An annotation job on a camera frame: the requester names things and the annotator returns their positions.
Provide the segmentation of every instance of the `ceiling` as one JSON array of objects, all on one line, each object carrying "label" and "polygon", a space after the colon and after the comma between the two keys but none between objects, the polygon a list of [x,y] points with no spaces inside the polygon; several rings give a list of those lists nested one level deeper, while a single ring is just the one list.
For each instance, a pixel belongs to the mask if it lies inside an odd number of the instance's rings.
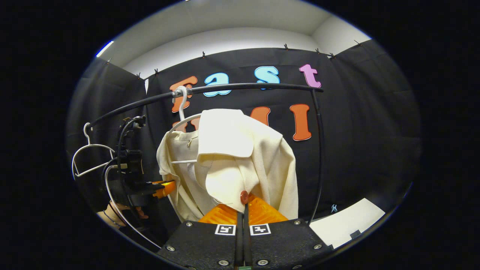
[{"label": "ceiling", "polygon": [[301,0],[180,1],[114,39],[101,58],[120,67],[173,40],[205,31],[261,27],[311,36],[331,14]]}]

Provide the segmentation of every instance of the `cream jacket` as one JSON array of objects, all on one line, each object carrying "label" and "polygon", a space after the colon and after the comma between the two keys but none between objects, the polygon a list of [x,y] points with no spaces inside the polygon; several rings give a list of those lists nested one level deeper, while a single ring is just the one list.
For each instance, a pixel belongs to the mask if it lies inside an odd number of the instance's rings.
[{"label": "cream jacket", "polygon": [[289,220],[298,217],[292,149],[279,132],[241,110],[204,110],[198,130],[165,134],[156,158],[163,180],[176,181],[168,197],[181,221],[198,221],[218,203],[243,213],[243,190]]}]

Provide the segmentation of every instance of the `hanger hook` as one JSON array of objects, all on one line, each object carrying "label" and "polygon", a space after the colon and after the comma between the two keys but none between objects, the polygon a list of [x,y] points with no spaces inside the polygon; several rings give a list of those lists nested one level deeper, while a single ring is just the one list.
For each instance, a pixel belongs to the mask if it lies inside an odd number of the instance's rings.
[{"label": "hanger hook", "polygon": [[90,137],[89,137],[88,134],[87,134],[87,126],[88,126],[89,124],[90,124],[90,123],[86,123],[86,124],[84,125],[84,135],[85,135],[85,137],[87,137],[88,145],[90,145]]},{"label": "hanger hook", "polygon": [[185,105],[187,102],[187,88],[185,86],[179,86],[175,91],[181,91],[183,93],[183,98],[179,108],[180,121],[183,121],[183,119],[185,119],[185,115],[183,114],[183,105]]}]

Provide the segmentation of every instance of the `wire hanger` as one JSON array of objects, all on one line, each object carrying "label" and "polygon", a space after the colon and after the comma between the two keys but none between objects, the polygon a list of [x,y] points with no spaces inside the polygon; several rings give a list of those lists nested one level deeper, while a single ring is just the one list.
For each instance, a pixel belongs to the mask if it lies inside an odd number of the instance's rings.
[{"label": "wire hanger", "polygon": [[[202,115],[201,113],[198,113],[198,114],[195,114],[195,115],[192,115],[190,117],[187,117],[185,118],[185,115],[183,114],[183,105],[185,105],[185,102],[187,102],[187,88],[185,86],[179,86],[175,92],[177,91],[181,91],[183,93],[183,99],[181,101],[181,104],[180,104],[180,109],[179,109],[179,114],[180,114],[180,122],[178,122],[176,125],[174,125],[172,127],[172,129],[170,129],[170,131],[168,132],[167,134],[167,138],[172,134],[172,132],[178,128],[179,126],[183,125],[184,123],[190,121],[190,120],[193,120],[193,119],[197,119],[197,118],[200,118],[200,116]],[[197,162],[197,160],[179,160],[179,161],[172,161],[172,164],[180,164],[180,163],[195,163]]]},{"label": "wire hanger", "polygon": [[90,124],[90,123],[86,123],[86,124],[84,125],[84,135],[85,135],[85,137],[87,138],[87,145],[81,147],[80,149],[78,149],[78,150],[75,152],[75,154],[73,155],[73,158],[72,158],[72,176],[73,176],[73,179],[74,179],[74,180],[75,180],[75,176],[76,176],[76,177],[80,177],[80,176],[82,176],[82,175],[84,175],[84,174],[86,174],[86,173],[89,173],[89,172],[91,172],[91,171],[94,171],[94,170],[96,170],[96,169],[98,169],[98,168],[101,168],[101,167],[103,167],[103,166],[105,166],[105,165],[108,164],[108,162],[106,162],[106,163],[103,163],[103,164],[101,164],[101,165],[95,166],[95,167],[93,167],[93,168],[91,168],[91,169],[88,169],[88,170],[86,170],[86,171],[84,171],[84,172],[82,172],[82,173],[78,173],[77,164],[75,164],[75,157],[77,156],[78,153],[80,153],[80,151],[82,151],[82,150],[84,150],[84,149],[87,149],[87,148],[90,148],[90,147],[103,147],[103,148],[107,148],[108,150],[110,150],[110,156],[111,156],[112,159],[113,159],[113,153],[115,153],[115,151],[114,151],[113,149],[111,149],[110,147],[108,147],[108,146],[106,146],[106,145],[90,144],[90,137],[88,136],[87,131],[86,131],[86,128],[87,128],[87,126],[88,126],[89,124]]}]

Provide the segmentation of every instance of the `orange gripper pad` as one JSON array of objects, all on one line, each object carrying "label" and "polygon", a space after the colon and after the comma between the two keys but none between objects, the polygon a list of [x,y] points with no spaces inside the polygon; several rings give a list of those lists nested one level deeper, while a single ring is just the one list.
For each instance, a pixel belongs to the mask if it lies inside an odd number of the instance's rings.
[{"label": "orange gripper pad", "polygon": [[[248,197],[248,220],[249,225],[258,225],[287,221],[288,219],[264,200],[250,194]],[[236,225],[237,211],[224,204],[219,204],[201,218],[199,222]]]},{"label": "orange gripper pad", "polygon": [[162,184],[162,186],[164,186],[165,188],[158,189],[156,191],[156,193],[153,194],[153,196],[156,196],[159,199],[161,199],[163,197],[166,197],[168,194],[170,194],[172,191],[174,191],[175,188],[177,187],[175,185],[175,181],[164,183],[164,184]]}]

